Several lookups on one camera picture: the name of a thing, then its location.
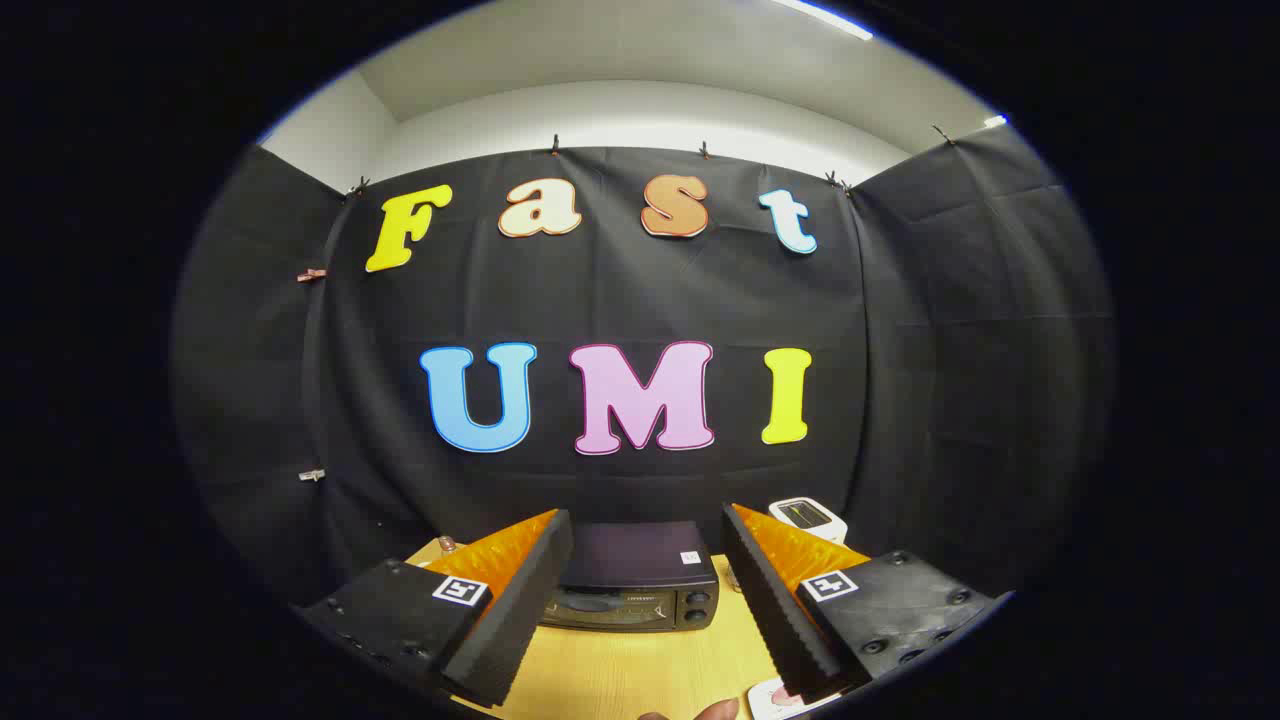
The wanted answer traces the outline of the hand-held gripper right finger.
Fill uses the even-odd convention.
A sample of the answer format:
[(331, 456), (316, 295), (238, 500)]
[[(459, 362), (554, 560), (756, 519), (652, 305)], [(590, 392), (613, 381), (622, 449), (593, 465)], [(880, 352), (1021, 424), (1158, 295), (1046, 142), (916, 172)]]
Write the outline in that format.
[(868, 557), (739, 503), (722, 538), (785, 689), (808, 702), (908, 676), (1001, 606), (918, 553)]

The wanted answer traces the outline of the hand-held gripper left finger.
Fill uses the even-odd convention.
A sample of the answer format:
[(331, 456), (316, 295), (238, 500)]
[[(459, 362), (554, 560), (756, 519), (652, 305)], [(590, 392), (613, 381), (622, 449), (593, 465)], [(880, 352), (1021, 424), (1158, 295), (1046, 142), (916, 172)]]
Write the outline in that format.
[(297, 614), (406, 688), (500, 706), (572, 550), (552, 509), (430, 562), (384, 560)]

